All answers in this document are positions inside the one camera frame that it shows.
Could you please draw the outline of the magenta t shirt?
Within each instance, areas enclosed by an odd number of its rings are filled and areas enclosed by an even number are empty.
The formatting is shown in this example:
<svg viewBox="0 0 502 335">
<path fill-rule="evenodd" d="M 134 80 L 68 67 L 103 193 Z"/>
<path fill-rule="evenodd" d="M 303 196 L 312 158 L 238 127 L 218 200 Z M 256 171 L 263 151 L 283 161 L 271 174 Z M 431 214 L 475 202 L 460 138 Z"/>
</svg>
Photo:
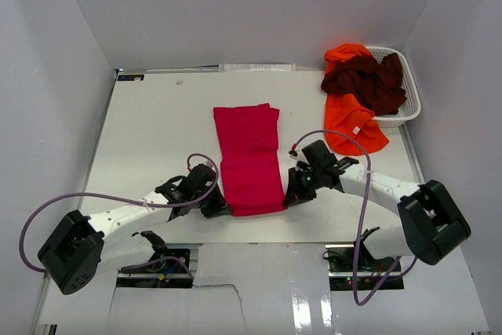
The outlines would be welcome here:
<svg viewBox="0 0 502 335">
<path fill-rule="evenodd" d="M 224 195 L 236 217 L 284 210 L 278 163 L 280 110 L 270 104 L 215 107 Z"/>
</svg>

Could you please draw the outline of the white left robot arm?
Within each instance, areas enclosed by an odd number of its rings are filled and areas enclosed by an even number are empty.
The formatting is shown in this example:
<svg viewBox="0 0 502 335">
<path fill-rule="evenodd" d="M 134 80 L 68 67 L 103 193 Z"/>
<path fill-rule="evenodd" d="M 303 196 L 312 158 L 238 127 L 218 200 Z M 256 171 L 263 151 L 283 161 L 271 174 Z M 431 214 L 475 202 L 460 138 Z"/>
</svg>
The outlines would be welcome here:
<svg viewBox="0 0 502 335">
<path fill-rule="evenodd" d="M 216 172 L 198 164 L 186 176 L 157 186 L 139 202 L 102 213 L 67 213 L 38 251 L 38 259 L 63 295 L 78 292 L 97 273 L 122 268 L 158 271 L 170 255 L 151 227 L 193 209 L 211 219 L 230 215 L 231 206 Z"/>
</svg>

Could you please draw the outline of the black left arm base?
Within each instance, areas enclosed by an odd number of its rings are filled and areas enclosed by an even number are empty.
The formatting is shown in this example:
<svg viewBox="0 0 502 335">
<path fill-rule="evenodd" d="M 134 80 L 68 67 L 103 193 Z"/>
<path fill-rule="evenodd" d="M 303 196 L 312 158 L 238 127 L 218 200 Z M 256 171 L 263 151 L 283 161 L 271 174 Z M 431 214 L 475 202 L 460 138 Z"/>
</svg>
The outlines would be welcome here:
<svg viewBox="0 0 502 335">
<path fill-rule="evenodd" d="M 190 289 L 198 266 L 198 248 L 169 248 L 168 254 L 178 260 L 162 260 L 150 266 L 124 269 L 118 273 L 117 288 L 137 289 Z"/>
</svg>

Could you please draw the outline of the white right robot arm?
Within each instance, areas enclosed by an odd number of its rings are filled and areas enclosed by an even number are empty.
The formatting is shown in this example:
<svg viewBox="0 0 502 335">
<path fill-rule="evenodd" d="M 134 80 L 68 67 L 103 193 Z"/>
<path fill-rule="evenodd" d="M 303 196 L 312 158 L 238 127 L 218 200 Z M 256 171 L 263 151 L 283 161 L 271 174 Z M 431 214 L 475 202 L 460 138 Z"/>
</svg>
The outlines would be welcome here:
<svg viewBox="0 0 502 335">
<path fill-rule="evenodd" d="M 471 236 L 467 223 L 446 187 L 429 180 L 417 184 L 381 173 L 368 173 L 351 157 L 338 159 L 322 140 L 304 147 L 303 161 L 288 171 L 283 206 L 310 202 L 321 188 L 357 195 L 398 216 L 400 225 L 364 231 L 354 251 L 355 264 L 372 271 L 386 257 L 416 257 L 436 265 Z"/>
</svg>

